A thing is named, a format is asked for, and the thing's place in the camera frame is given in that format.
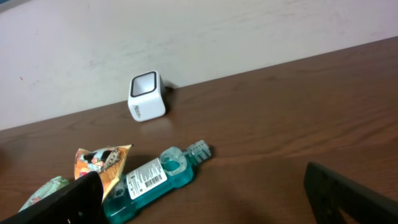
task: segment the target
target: colorful wrapper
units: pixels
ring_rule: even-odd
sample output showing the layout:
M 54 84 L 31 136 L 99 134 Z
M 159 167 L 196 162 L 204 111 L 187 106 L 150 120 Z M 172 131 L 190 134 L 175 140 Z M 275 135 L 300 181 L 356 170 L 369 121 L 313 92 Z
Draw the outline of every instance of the colorful wrapper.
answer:
M 75 180 L 88 172 L 98 172 L 103 184 L 104 200 L 119 182 L 131 146 L 106 147 L 93 152 L 79 149 L 75 156 Z

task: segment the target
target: barcode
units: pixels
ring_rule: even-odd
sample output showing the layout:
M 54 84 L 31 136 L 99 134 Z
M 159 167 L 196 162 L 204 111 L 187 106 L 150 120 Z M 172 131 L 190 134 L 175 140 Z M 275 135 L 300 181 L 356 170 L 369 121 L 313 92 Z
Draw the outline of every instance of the barcode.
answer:
M 156 177 L 152 178 L 151 180 L 148 180 L 147 182 L 145 182 L 145 186 L 150 187 L 150 186 L 158 183 L 161 180 L 162 180 L 162 176 L 159 174 Z

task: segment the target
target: small white device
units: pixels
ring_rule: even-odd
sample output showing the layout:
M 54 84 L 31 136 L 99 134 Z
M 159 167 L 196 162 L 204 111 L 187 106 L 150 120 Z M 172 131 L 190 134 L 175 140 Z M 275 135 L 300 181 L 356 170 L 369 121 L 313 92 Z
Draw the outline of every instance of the small white device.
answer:
M 151 71 L 134 77 L 127 101 L 132 117 L 136 121 L 146 121 L 164 115 L 164 94 L 165 87 L 158 72 Z

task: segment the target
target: bottle label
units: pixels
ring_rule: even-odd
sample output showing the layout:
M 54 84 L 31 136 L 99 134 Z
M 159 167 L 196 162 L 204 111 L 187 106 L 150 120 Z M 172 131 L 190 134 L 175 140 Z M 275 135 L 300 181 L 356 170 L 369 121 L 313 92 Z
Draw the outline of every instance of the bottle label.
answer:
M 134 200 L 165 182 L 167 176 L 160 164 L 159 158 L 156 158 L 128 173 L 126 179 L 130 197 Z

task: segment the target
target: blue mouthwash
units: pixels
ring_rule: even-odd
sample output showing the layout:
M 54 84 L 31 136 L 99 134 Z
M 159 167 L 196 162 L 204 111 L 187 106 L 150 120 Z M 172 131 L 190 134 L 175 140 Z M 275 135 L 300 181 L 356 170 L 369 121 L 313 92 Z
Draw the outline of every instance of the blue mouthwash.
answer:
M 180 188 L 193 178 L 192 167 L 211 156 L 209 147 L 201 140 L 185 151 L 171 147 L 156 158 L 127 175 L 104 201 L 104 212 L 111 223 L 124 223 L 138 209 L 174 188 Z

